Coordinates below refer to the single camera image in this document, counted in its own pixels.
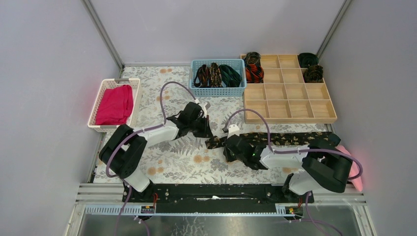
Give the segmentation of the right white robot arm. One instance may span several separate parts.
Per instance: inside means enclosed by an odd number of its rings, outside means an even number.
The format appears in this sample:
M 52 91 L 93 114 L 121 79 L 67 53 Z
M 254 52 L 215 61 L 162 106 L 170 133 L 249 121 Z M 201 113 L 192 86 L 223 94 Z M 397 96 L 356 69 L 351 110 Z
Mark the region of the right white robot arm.
M 284 200 L 293 203 L 302 195 L 316 189 L 343 193 L 348 182 L 352 160 L 325 142 L 298 147 L 251 145 L 237 135 L 228 136 L 224 154 L 239 160 L 253 170 L 295 168 L 282 187 Z

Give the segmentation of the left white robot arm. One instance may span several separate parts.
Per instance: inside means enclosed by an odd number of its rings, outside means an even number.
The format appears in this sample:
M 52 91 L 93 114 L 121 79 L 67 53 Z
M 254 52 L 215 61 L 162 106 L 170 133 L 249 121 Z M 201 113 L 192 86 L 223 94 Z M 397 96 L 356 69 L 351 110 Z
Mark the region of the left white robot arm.
M 212 137 L 209 107 L 209 102 L 189 102 L 178 114 L 168 117 L 165 124 L 142 129 L 120 125 L 100 151 L 99 159 L 107 170 L 134 189 L 133 194 L 140 202 L 147 202 L 152 197 L 152 182 L 139 168 L 145 149 L 188 133 L 196 138 Z

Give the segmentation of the dark floral necktie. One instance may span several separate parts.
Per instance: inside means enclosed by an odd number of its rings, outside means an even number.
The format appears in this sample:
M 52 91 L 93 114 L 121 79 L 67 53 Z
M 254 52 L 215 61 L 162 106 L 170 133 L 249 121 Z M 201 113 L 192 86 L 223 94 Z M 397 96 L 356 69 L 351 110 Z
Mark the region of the dark floral necktie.
M 267 132 L 251 132 L 239 135 L 246 142 L 254 145 L 266 145 L 268 141 Z M 224 147 L 227 137 L 213 136 L 205 141 L 207 149 Z M 298 146 L 308 145 L 314 141 L 327 141 L 333 147 L 340 144 L 341 139 L 332 132 L 301 132 L 301 133 L 271 133 L 270 140 L 275 146 Z

